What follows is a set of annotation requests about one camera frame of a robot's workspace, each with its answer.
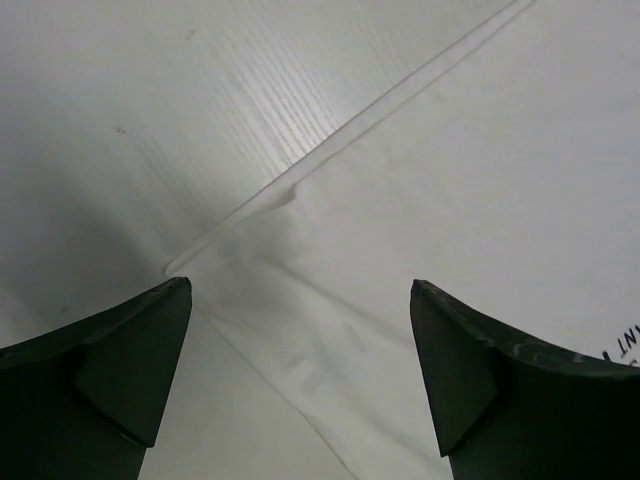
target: white surface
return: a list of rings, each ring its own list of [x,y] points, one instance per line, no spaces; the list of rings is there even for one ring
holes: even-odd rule
[[[1,2],[0,346],[159,283],[217,222],[507,3]],[[342,478],[309,425],[207,332],[194,319],[143,477]]]
[[[354,477],[448,478],[413,278],[587,354],[635,328],[639,20],[635,2],[535,2],[177,269]]]
[[[164,267],[507,3],[6,0],[0,158]]]

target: white corrugated plastic sheet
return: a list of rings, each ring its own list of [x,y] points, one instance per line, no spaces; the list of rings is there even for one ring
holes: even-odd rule
[[[414,278],[548,341],[640,360],[618,342],[640,339],[638,25],[633,1],[514,2],[170,268],[194,282],[195,325],[353,478],[451,475]]]

